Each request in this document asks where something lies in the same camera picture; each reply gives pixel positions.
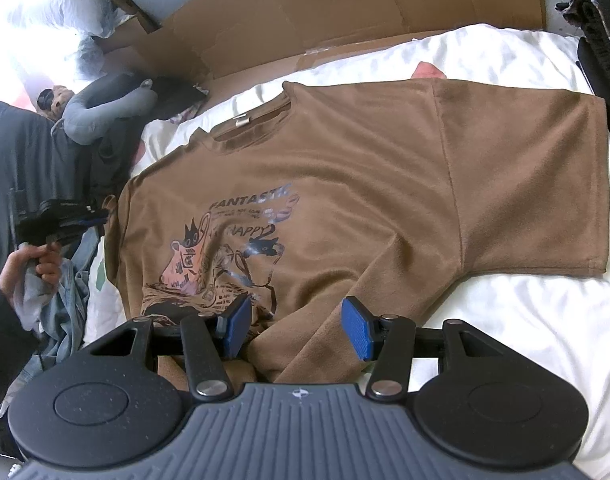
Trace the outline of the person left hand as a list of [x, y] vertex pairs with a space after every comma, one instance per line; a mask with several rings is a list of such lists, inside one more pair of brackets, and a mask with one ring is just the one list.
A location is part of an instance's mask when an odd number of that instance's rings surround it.
[[24, 267], [36, 260], [36, 273], [48, 285], [50, 292], [58, 288], [61, 278], [61, 246], [58, 243], [43, 246], [23, 245], [6, 258], [0, 273], [0, 290], [9, 302], [13, 301], [16, 284], [25, 274]]

